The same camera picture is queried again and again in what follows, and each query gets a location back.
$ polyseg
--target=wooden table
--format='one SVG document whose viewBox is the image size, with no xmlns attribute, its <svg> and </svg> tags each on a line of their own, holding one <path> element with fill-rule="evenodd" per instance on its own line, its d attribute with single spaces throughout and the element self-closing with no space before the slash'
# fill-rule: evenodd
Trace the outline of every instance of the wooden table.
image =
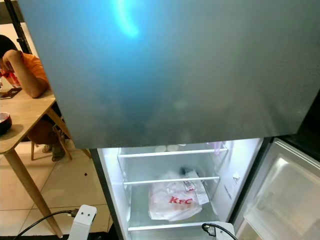
<svg viewBox="0 0 320 240">
<path fill-rule="evenodd" d="M 56 98 L 50 90 L 47 90 L 37 99 L 32 99 L 24 90 L 22 90 L 12 99 L 0 100 L 0 111 L 10 113 L 12 118 L 11 129 L 9 129 L 4 135 L 0 136 L 0 154 L 4 154 L 13 171 L 43 216 L 48 216 L 51 212 L 39 189 L 15 151 L 15 147 L 44 114 L 48 114 L 49 117 L 68 136 L 70 136 L 64 122 L 51 109 L 51 106 L 55 101 Z M 56 220 L 53 217 L 50 217 L 47 221 L 52 227 L 54 233 L 59 238 L 62 238 L 63 234 L 58 227 Z"/>
</svg>

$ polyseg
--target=black pole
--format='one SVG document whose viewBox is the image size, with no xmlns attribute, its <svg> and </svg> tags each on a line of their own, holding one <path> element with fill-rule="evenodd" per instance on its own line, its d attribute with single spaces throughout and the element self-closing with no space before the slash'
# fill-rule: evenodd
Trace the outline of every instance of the black pole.
<svg viewBox="0 0 320 240">
<path fill-rule="evenodd" d="M 26 54 L 31 54 L 31 50 L 29 47 L 29 44 L 27 42 L 25 33 L 21 27 L 20 21 L 18 20 L 18 16 L 15 12 L 14 6 L 11 2 L 11 0 L 4 0 L 6 9 L 8 10 L 8 13 L 10 15 L 14 30 L 18 36 L 17 42 L 20 44 L 21 49 Z"/>
</svg>

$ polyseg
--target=power cord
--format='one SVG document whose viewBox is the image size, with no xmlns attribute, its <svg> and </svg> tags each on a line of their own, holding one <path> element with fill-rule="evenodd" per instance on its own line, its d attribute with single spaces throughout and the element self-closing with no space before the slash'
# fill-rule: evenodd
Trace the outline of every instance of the power cord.
<svg viewBox="0 0 320 240">
<path fill-rule="evenodd" d="M 214 223 L 204 223 L 202 224 L 203 231 L 207 232 L 210 236 L 215 237 L 216 236 L 216 228 L 224 231 L 226 234 L 228 234 L 232 239 L 238 240 L 235 235 L 233 235 L 231 232 L 229 232 L 224 227 L 214 224 Z"/>
<path fill-rule="evenodd" d="M 22 232 L 20 232 L 16 237 L 14 237 L 13 240 L 17 240 L 20 236 L 22 236 L 22 234 L 24 234 L 25 232 L 29 231 L 30 229 L 32 229 L 35 225 L 41 223 L 43 220 L 47 219 L 47 218 L 50 218 L 54 215 L 58 215 L 58 214 L 68 214 L 70 215 L 71 217 L 75 217 L 78 213 L 78 210 L 77 208 L 73 209 L 73 210 L 62 210 L 62 211 L 56 211 L 54 213 L 51 213 L 50 215 L 48 216 L 45 216 L 41 219 L 39 219 L 38 221 L 36 221 L 35 223 L 33 223 L 32 225 L 28 226 L 25 230 L 23 230 Z"/>
</svg>

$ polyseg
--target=human arm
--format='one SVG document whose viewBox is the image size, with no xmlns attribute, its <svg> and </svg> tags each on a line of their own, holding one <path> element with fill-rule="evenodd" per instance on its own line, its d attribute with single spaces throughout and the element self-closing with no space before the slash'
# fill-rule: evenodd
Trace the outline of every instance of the human arm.
<svg viewBox="0 0 320 240">
<path fill-rule="evenodd" d="M 21 87 L 32 98 L 40 97 L 49 87 L 48 83 L 39 77 L 36 77 L 24 64 L 19 51 L 9 50 L 3 55 L 5 66 L 14 71 L 19 79 Z"/>
</svg>

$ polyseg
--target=bowl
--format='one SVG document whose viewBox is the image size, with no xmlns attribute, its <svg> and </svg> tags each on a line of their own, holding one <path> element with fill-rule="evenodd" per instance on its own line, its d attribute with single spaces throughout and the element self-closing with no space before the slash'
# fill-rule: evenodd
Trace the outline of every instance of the bowl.
<svg viewBox="0 0 320 240">
<path fill-rule="evenodd" d="M 0 112 L 0 135 L 5 134 L 12 126 L 12 120 L 8 112 Z"/>
</svg>

